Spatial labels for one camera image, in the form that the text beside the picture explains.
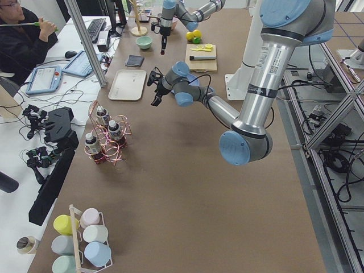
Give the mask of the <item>blue plate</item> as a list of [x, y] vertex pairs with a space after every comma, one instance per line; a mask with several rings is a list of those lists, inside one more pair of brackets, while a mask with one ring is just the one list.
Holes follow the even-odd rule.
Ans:
[[[189, 86], [199, 86], [200, 85], [199, 79], [195, 75], [193, 75], [191, 73], [187, 74], [186, 76], [179, 76], [178, 75], [174, 79], [173, 83], [176, 83], [177, 84], [180, 81], [186, 82]], [[189, 89], [186, 89], [186, 88], [182, 89], [181, 87], [178, 87], [177, 92], [175, 92], [174, 89], [171, 90], [171, 93], [172, 94], [176, 94], [176, 93], [188, 93], [188, 92], [189, 92]]]

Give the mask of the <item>pink bowl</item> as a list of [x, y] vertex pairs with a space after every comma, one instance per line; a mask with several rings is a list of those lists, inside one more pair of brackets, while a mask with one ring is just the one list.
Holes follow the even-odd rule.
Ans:
[[178, 21], [179, 20], [177, 18], [173, 18], [171, 30], [174, 30], [176, 28], [176, 25], [177, 25]]

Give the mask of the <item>green bowl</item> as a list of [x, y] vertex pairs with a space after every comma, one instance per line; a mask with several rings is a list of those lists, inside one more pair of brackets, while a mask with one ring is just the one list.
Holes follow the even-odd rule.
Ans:
[[140, 49], [149, 49], [152, 46], [153, 39], [149, 36], [141, 36], [136, 39], [136, 44]]

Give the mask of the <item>lower whole lemon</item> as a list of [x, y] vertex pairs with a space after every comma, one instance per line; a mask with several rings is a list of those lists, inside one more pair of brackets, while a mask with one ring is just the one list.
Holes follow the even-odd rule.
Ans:
[[185, 34], [185, 37], [186, 37], [187, 41], [192, 41], [195, 38], [193, 32], [187, 32]]

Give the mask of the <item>wooden mug tree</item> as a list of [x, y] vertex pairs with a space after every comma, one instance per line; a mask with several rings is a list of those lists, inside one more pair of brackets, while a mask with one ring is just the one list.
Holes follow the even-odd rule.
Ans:
[[148, 33], [148, 29], [146, 27], [143, 27], [140, 25], [140, 20], [139, 20], [139, 11], [138, 11], [138, 7], [137, 7], [137, 1], [136, 0], [129, 0], [129, 2], [131, 3], [132, 7], [133, 7], [133, 11], [134, 11], [134, 16], [130, 15], [130, 18], [135, 18], [136, 21], [136, 27], [131, 29], [131, 34], [133, 36], [136, 37], [141, 37], [141, 36], [145, 36]]

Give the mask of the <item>green lime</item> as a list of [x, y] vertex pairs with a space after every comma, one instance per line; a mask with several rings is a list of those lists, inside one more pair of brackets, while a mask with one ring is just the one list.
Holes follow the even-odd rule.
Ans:
[[200, 42], [201, 42], [201, 39], [199, 37], [195, 37], [192, 39], [193, 44], [200, 44]]

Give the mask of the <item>cream rabbit tray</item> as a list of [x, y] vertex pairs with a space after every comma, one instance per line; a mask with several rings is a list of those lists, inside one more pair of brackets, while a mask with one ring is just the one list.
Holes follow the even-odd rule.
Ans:
[[137, 101], [141, 99], [146, 71], [121, 69], [115, 74], [108, 98], [113, 101]]

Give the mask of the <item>grey folded cloth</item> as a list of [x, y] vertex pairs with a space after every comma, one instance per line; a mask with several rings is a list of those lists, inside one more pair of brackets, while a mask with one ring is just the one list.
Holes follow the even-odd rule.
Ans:
[[139, 55], [129, 55], [125, 62], [127, 67], [141, 67], [144, 62], [144, 57]]

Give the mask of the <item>yellow plastic knife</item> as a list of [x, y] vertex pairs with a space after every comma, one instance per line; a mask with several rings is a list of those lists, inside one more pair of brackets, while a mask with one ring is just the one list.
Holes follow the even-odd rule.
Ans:
[[205, 47], [202, 47], [202, 48], [190, 48], [191, 51], [202, 51], [202, 52], [212, 52], [212, 48], [205, 48]]

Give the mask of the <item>lower left bottle in rack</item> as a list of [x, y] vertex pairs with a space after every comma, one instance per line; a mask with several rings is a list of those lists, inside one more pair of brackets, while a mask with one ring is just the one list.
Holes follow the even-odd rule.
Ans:
[[120, 127], [119, 123], [117, 123], [115, 120], [111, 119], [109, 121], [109, 125], [108, 125], [107, 129], [108, 129], [111, 140], [117, 142], [119, 144], [120, 148], [126, 147], [126, 144], [127, 144], [126, 138], [121, 131], [121, 127]]

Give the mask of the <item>bottle in rack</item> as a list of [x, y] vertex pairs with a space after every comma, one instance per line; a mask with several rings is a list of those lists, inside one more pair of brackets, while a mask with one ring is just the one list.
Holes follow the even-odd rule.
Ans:
[[99, 139], [92, 133], [87, 133], [85, 135], [85, 148], [88, 155], [97, 163], [102, 163], [105, 161], [105, 156], [102, 152], [102, 146]]
[[126, 144], [127, 144], [126, 138], [121, 131], [121, 127], [120, 127], [119, 123], [117, 123], [115, 120], [111, 119], [109, 121], [109, 125], [108, 125], [107, 129], [108, 129], [111, 140], [117, 142], [119, 144], [120, 148], [126, 147]]
[[97, 106], [96, 116], [97, 116], [97, 122], [101, 126], [107, 127], [109, 125], [110, 115], [109, 115], [109, 112], [103, 106], [101, 106], [101, 105]]

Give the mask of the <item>wooden cutting board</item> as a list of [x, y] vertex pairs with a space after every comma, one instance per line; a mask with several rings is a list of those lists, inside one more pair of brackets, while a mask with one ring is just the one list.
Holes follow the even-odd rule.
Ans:
[[215, 56], [217, 57], [216, 46], [213, 45], [212, 52], [202, 52], [202, 51], [191, 51], [190, 48], [195, 48], [199, 44], [187, 44], [185, 52], [185, 62], [189, 66], [191, 71], [195, 72], [216, 72], [217, 71], [217, 59], [215, 60], [205, 60], [205, 61], [190, 61], [190, 56]]

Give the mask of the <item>top bottle in rack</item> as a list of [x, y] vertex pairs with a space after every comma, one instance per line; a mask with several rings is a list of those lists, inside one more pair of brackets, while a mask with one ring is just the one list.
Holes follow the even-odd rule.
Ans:
[[109, 125], [110, 115], [109, 115], [109, 112], [103, 106], [101, 106], [101, 105], [97, 106], [96, 116], [97, 116], [97, 122], [101, 126], [107, 127]]

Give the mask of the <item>black keyboard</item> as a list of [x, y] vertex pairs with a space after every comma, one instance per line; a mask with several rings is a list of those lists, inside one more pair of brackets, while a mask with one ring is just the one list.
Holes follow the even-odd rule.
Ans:
[[105, 24], [106, 24], [105, 18], [97, 18], [91, 21], [90, 25], [87, 28], [87, 33], [93, 44], [97, 42], [98, 36], [100, 32], [103, 30]]

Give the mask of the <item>lower right bottle in rack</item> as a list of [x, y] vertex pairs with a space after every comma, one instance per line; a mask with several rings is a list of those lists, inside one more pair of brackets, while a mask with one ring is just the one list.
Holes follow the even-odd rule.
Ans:
[[102, 163], [105, 161], [105, 156], [102, 152], [102, 146], [99, 139], [92, 133], [87, 133], [85, 135], [85, 148], [88, 155], [97, 163]]

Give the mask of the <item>blue teach pendant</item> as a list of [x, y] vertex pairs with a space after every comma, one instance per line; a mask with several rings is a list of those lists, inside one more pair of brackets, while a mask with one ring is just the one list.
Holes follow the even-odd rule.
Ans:
[[85, 51], [78, 52], [62, 69], [64, 73], [77, 77], [86, 77], [93, 72]]
[[31, 73], [30, 83], [26, 89], [27, 95], [55, 92], [62, 78], [60, 65], [36, 67]]

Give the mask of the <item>black computer mouse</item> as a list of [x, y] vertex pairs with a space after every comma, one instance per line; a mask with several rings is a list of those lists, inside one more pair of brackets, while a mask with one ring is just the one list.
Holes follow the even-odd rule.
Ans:
[[71, 59], [71, 58], [75, 57], [77, 54], [78, 54], [77, 51], [66, 51], [64, 56], [66, 59]]

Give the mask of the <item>pink cup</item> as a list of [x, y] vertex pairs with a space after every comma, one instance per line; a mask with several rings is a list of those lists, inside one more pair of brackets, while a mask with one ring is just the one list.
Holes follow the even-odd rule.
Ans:
[[85, 229], [90, 225], [97, 225], [99, 221], [99, 211], [96, 208], [88, 208], [81, 215], [80, 225]]

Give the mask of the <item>seated person in black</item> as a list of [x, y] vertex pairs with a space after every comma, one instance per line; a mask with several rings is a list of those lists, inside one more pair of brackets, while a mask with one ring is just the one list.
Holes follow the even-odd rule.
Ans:
[[22, 85], [57, 43], [56, 31], [54, 23], [19, 1], [1, 1], [1, 71], [12, 73], [10, 80]]

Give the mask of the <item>white cup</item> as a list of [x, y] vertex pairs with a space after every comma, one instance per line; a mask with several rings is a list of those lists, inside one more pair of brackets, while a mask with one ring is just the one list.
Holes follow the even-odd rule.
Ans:
[[87, 243], [94, 241], [105, 243], [107, 241], [109, 231], [104, 225], [90, 225], [83, 231], [83, 239]]

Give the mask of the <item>yellow cup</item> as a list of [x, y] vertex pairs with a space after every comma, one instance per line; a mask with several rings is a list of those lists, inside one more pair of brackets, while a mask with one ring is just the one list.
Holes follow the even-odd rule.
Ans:
[[66, 214], [57, 216], [53, 221], [53, 228], [60, 235], [72, 235], [71, 217]]

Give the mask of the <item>blue cup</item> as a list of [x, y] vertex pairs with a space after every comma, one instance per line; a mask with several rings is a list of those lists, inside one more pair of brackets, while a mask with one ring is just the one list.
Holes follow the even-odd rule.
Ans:
[[111, 259], [111, 248], [103, 243], [93, 241], [87, 244], [84, 255], [92, 265], [103, 267]]

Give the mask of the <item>grey cup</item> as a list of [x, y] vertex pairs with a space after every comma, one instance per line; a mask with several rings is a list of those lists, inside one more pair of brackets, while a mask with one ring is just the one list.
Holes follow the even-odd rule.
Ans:
[[73, 255], [73, 238], [70, 235], [59, 235], [51, 244], [51, 250], [58, 255]]

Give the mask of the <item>mint green cup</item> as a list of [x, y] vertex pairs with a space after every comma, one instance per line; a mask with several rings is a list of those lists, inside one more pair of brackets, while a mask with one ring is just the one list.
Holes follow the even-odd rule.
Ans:
[[76, 263], [73, 255], [59, 256], [52, 265], [53, 273], [75, 273]]

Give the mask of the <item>tape roll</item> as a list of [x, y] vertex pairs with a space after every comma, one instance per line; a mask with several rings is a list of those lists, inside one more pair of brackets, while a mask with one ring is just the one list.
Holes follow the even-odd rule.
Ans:
[[40, 241], [33, 236], [22, 237], [18, 239], [16, 249], [20, 254], [35, 254], [39, 243]]

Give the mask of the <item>aluminium frame post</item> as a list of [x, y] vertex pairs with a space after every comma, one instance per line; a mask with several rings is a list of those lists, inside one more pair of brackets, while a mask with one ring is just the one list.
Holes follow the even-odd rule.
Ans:
[[91, 67], [93, 68], [93, 72], [96, 75], [96, 78], [100, 86], [103, 88], [106, 86], [107, 81], [103, 73], [103, 70], [101, 69], [100, 62], [98, 61], [97, 54], [94, 50], [91, 39], [86, 30], [85, 23], [83, 21], [77, 1], [65, 0], [64, 2], [67, 7], [69, 15], [71, 16], [73, 23], [75, 24], [76, 31], [83, 44], [84, 50], [91, 64]]

